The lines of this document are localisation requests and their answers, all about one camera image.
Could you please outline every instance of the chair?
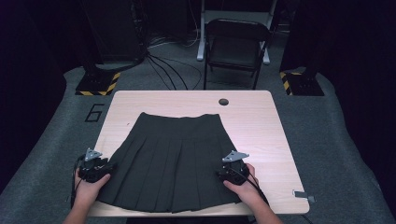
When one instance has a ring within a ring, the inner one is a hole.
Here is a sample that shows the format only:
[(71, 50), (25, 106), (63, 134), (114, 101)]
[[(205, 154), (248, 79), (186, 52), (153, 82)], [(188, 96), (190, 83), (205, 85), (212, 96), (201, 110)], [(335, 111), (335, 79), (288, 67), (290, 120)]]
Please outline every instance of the chair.
[(251, 72), (253, 90), (262, 67), (262, 57), (271, 37), (267, 27), (258, 22), (217, 19), (205, 27), (205, 76), (207, 66)]

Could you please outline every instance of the cable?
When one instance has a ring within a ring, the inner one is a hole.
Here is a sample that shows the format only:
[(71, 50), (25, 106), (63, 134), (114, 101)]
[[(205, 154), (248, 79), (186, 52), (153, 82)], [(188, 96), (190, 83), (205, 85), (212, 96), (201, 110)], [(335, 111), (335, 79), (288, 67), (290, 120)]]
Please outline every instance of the cable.
[(193, 14), (193, 12), (192, 12), (191, 0), (189, 0), (189, 7), (190, 7), (190, 13), (191, 13), (191, 16), (192, 16), (192, 20), (194, 21), (194, 25), (195, 25), (196, 36), (195, 36), (195, 40), (192, 41), (191, 44), (189, 44), (189, 45), (183, 45), (184, 47), (187, 47), (187, 48), (188, 48), (188, 47), (191, 47), (192, 45), (194, 45), (194, 44), (197, 42), (198, 36), (199, 36), (199, 34), (198, 34), (198, 25), (197, 25), (197, 21), (195, 20), (194, 14)]
[(154, 37), (152, 37), (151, 39), (150, 39), (150, 41), (149, 41), (149, 46), (151, 46), (151, 47), (148, 47), (148, 48), (153, 48), (153, 47), (155, 47), (155, 45), (157, 45), (157, 44), (163, 44), (164, 42), (164, 40), (166, 39), (167, 37), (165, 37), (165, 36), (154, 36)]
[(165, 81), (163, 80), (163, 77), (160, 75), (160, 73), (157, 71), (157, 69), (155, 69), (154, 65), (152, 65), (150, 59), (148, 59), (149, 64), (151, 65), (151, 67), (154, 69), (154, 71), (157, 73), (157, 75), (160, 77), (160, 79), (163, 81), (163, 84), (166, 86), (166, 88), (168, 88), (168, 90), (171, 90), (168, 85), (165, 83)]
[(243, 178), (245, 178), (246, 181), (249, 182), (249, 183), (251, 184), (251, 186), (253, 186), (253, 187), (259, 192), (259, 194), (260, 194), (260, 196), (262, 197), (262, 199), (263, 199), (268, 205), (270, 205), (270, 204), (268, 203), (267, 198), (265, 197), (265, 194), (264, 194), (264, 193), (262, 192), (262, 190), (260, 189), (259, 185), (256, 186), (251, 180), (249, 180), (248, 178), (246, 178), (244, 175), (240, 174), (239, 172), (235, 171), (235, 169), (233, 169), (233, 168), (231, 168), (231, 167), (228, 167), (227, 169), (230, 169), (230, 170), (234, 171), (235, 173), (237, 173), (238, 175), (240, 175), (240, 176), (242, 176)]
[(177, 43), (178, 43), (178, 42), (176, 42), (176, 41), (162, 42), (162, 43), (160, 43), (160, 44), (156, 44), (156, 45), (150, 46), (150, 47), (148, 47), (148, 49), (153, 49), (153, 48), (156, 48), (156, 47), (159, 47), (159, 46), (162, 46), (162, 45), (177, 44)]
[(196, 67), (194, 67), (194, 66), (192, 66), (192, 65), (190, 65), (190, 64), (180, 62), (180, 61), (178, 61), (178, 60), (168, 59), (168, 58), (159, 57), (159, 56), (156, 56), (156, 57), (157, 57), (157, 58), (164, 59), (164, 60), (167, 60), (167, 61), (172, 61), (172, 62), (176, 62), (176, 63), (181, 63), (181, 64), (187, 65), (187, 66), (189, 66), (189, 67), (195, 69), (195, 70), (199, 73), (199, 79), (198, 79), (197, 83), (195, 84), (195, 86), (192, 88), (193, 90), (195, 90), (195, 88), (196, 88), (196, 87), (198, 86), (198, 84), (200, 83), (200, 81), (201, 81), (201, 79), (202, 79), (202, 73), (201, 73), (201, 71), (200, 71), (198, 68), (196, 68)]
[(165, 70), (162, 66), (160, 66), (158, 63), (154, 62), (154, 60), (151, 58), (150, 55), (148, 55), (148, 59), (151, 60), (153, 63), (157, 64), (157, 66), (159, 66), (159, 67), (165, 72), (165, 74), (168, 76), (169, 80), (171, 81), (172, 86), (173, 86), (174, 89), (176, 90), (175, 83), (173, 82), (173, 80), (172, 80), (172, 78), (169, 76), (169, 74), (166, 72), (166, 70)]
[(166, 61), (162, 60), (162, 59), (159, 58), (159, 57), (156, 57), (156, 56), (154, 56), (154, 55), (152, 55), (152, 54), (150, 54), (150, 53), (149, 53), (148, 55), (149, 55), (150, 57), (153, 57), (153, 58), (155, 58), (155, 59), (161, 61), (162, 63), (165, 63), (166, 65), (168, 65), (168, 67), (170, 67), (170, 68), (177, 74), (177, 76), (180, 78), (180, 80), (183, 82), (184, 87), (186, 88), (186, 91), (189, 89), (189, 88), (187, 88), (186, 82), (184, 82), (183, 77), (181, 77), (181, 75), (178, 73), (178, 71), (175, 70), (174, 67), (172, 67), (169, 63), (167, 63)]
[(257, 180), (256, 180), (256, 178), (255, 178), (251, 173), (249, 173), (249, 175), (251, 175), (251, 177), (253, 178), (254, 182), (255, 182), (256, 185), (257, 185), (257, 187), (260, 187), (260, 186), (259, 186), (259, 183), (258, 183)]
[(309, 224), (314, 224), (306, 215), (301, 215)]
[(72, 192), (71, 192), (71, 195), (70, 195), (70, 207), (71, 207), (71, 208), (73, 207), (74, 200), (76, 199), (76, 191), (77, 191), (77, 188), (76, 188), (76, 186), (75, 186), (75, 184), (76, 184), (76, 182), (75, 182), (75, 181), (76, 181), (76, 170), (77, 170), (77, 167), (78, 167), (78, 163), (79, 163), (80, 161), (84, 160), (84, 157), (85, 157), (85, 154), (79, 156), (79, 157), (77, 158), (75, 164), (74, 164), (74, 167), (73, 167), (73, 174), (72, 174)]

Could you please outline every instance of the skirt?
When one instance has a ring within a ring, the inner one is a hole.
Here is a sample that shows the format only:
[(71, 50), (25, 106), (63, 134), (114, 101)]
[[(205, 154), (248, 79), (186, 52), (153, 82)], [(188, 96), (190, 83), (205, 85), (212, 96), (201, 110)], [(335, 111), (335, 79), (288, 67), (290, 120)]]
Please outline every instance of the skirt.
[(97, 200), (142, 212), (196, 211), (239, 203), (216, 176), (236, 150), (219, 115), (168, 118), (140, 114), (111, 157), (117, 164)]

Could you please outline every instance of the wire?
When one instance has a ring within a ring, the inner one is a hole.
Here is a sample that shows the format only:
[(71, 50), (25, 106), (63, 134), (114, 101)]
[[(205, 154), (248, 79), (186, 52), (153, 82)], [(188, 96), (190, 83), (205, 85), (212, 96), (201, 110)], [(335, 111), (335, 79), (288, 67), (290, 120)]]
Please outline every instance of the wire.
[(162, 44), (162, 43), (164, 43), (164, 40), (166, 40), (166, 39), (167, 39), (167, 37), (165, 37), (165, 36), (154, 36), (150, 39), (148, 45), (151, 46), (150, 48), (152, 48), (152, 45)]
[[(244, 177), (244, 178), (246, 179), (246, 181), (248, 181), (248, 182), (259, 192), (260, 196), (262, 196), (262, 199), (269, 205), (269, 203), (268, 203), (268, 201), (267, 201), (267, 199), (266, 199), (264, 193), (263, 193), (262, 190), (260, 189), (259, 183), (256, 181), (256, 178), (255, 178), (252, 174), (249, 174), (249, 175), (251, 175), (251, 177), (253, 177), (253, 180), (254, 180), (254, 182), (256, 183), (256, 185), (255, 185), (251, 180), (249, 180), (248, 178), (246, 178), (244, 175), (242, 175), (242, 174), (240, 174), (239, 172), (235, 171), (235, 169), (233, 169), (233, 168), (231, 168), (231, 167), (229, 167), (229, 168), (227, 168), (227, 169), (230, 169), (230, 170), (234, 171), (235, 173), (237, 173), (238, 175)], [(301, 215), (301, 216), (302, 216), (309, 224), (313, 224), (313, 222), (312, 222), (311, 220), (309, 220), (309, 218), (308, 218), (307, 216), (305, 216), (305, 215)]]
[(196, 36), (195, 36), (195, 40), (192, 41), (191, 44), (189, 44), (189, 45), (183, 45), (184, 47), (187, 47), (187, 48), (188, 48), (188, 47), (191, 47), (192, 45), (194, 45), (194, 44), (197, 42), (198, 36), (199, 36), (197, 21), (195, 20), (194, 14), (193, 14), (193, 12), (192, 12), (191, 0), (189, 0), (189, 7), (190, 7), (190, 13), (191, 13), (191, 16), (192, 16), (192, 20), (194, 21), (194, 25), (195, 25)]
[(172, 62), (176, 62), (176, 63), (181, 63), (181, 64), (187, 65), (187, 66), (189, 66), (189, 67), (195, 69), (195, 70), (199, 73), (199, 79), (198, 79), (197, 83), (194, 85), (194, 87), (192, 88), (193, 90), (195, 90), (195, 88), (196, 88), (196, 87), (198, 86), (198, 84), (201, 82), (202, 73), (201, 73), (201, 71), (200, 71), (198, 68), (196, 68), (196, 67), (194, 67), (194, 66), (192, 66), (192, 65), (190, 65), (190, 64), (180, 62), (180, 61), (178, 61), (178, 60), (168, 59), (168, 58), (159, 57), (159, 56), (156, 56), (156, 57), (157, 57), (157, 58), (164, 59), (164, 60), (167, 60), (167, 61), (172, 61)]
[(245, 178), (245, 180), (247, 182), (249, 182), (251, 184), (251, 186), (253, 186), (260, 194), (260, 196), (262, 197), (262, 199), (269, 205), (267, 198), (265, 197), (265, 194), (262, 192), (262, 190), (260, 189), (260, 187), (258, 185), (255, 185), (251, 180), (249, 180), (248, 178), (246, 178), (244, 175), (240, 174), (239, 172), (235, 171), (235, 169), (228, 167), (227, 169), (230, 169), (232, 171), (234, 171), (235, 173), (237, 173), (238, 175), (242, 176), (243, 178)]
[(154, 56), (154, 55), (152, 55), (152, 54), (150, 54), (150, 53), (149, 53), (148, 55), (149, 55), (150, 57), (153, 57), (153, 58), (155, 58), (155, 59), (161, 61), (162, 63), (165, 63), (166, 65), (168, 65), (168, 67), (170, 67), (170, 68), (177, 74), (177, 76), (180, 78), (180, 80), (183, 82), (183, 85), (184, 85), (184, 87), (186, 88), (186, 91), (189, 89), (189, 88), (187, 88), (186, 82), (184, 82), (183, 77), (181, 77), (181, 75), (178, 73), (178, 71), (175, 70), (174, 67), (172, 67), (169, 63), (167, 63), (166, 61), (162, 60), (162, 59), (159, 58), (159, 57), (156, 57), (156, 56)]
[(301, 215), (309, 224), (314, 224), (306, 215)]
[(157, 73), (157, 75), (160, 77), (160, 79), (163, 81), (163, 84), (165, 84), (166, 88), (168, 88), (168, 90), (171, 90), (168, 85), (165, 83), (165, 81), (163, 80), (163, 77), (160, 75), (160, 73), (157, 71), (157, 69), (155, 69), (154, 65), (152, 65), (150, 59), (148, 59), (149, 64), (151, 65), (151, 67), (154, 69), (154, 71)]
[(160, 44), (152, 45), (152, 46), (148, 47), (148, 49), (157, 48), (157, 47), (162, 46), (162, 45), (177, 44), (177, 43), (178, 43), (178, 42), (176, 42), (176, 41), (162, 42), (162, 43), (160, 43)]
[(74, 200), (75, 200), (75, 198), (76, 198), (76, 191), (77, 191), (77, 188), (76, 188), (76, 186), (75, 186), (75, 184), (76, 184), (76, 182), (75, 182), (75, 181), (76, 181), (76, 170), (77, 170), (77, 167), (78, 167), (78, 163), (79, 163), (80, 161), (82, 161), (82, 160), (84, 159), (84, 157), (85, 157), (85, 154), (79, 156), (79, 157), (77, 158), (75, 164), (74, 164), (74, 167), (73, 167), (73, 174), (72, 174), (72, 177), (73, 177), (73, 178), (72, 178), (72, 192), (71, 192), (70, 207), (73, 207)]
[(159, 67), (165, 72), (165, 74), (168, 76), (169, 80), (171, 81), (172, 86), (173, 86), (174, 89), (176, 90), (175, 83), (173, 82), (173, 80), (172, 80), (172, 78), (169, 76), (169, 74), (166, 72), (166, 70), (165, 70), (162, 66), (160, 66), (158, 63), (154, 62), (154, 60), (151, 58), (151, 56), (150, 56), (149, 54), (148, 54), (148, 59), (151, 60), (153, 63), (155, 63), (157, 66), (159, 66)]
[(82, 179), (85, 177), (85, 175), (78, 181), (78, 184), (76, 185), (76, 188), (75, 188), (75, 191), (77, 192), (77, 189), (78, 189), (78, 186), (79, 186), (79, 183), (81, 183), (81, 181), (82, 181)]

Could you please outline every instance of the table top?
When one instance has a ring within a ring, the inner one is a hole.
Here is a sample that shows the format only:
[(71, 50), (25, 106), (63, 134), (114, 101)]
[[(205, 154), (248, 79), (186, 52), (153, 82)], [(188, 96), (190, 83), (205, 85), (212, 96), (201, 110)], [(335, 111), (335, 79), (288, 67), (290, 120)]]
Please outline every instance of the table top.
[[(221, 105), (220, 99), (228, 100)], [(107, 112), (95, 150), (110, 158), (125, 140), (139, 115), (199, 117), (219, 114), (236, 149), (249, 154), (260, 187), (276, 214), (304, 214), (307, 199), (290, 147), (269, 91), (117, 91)], [(230, 203), (195, 212), (144, 213), (95, 202), (92, 217), (168, 217), (252, 215), (243, 203)]]

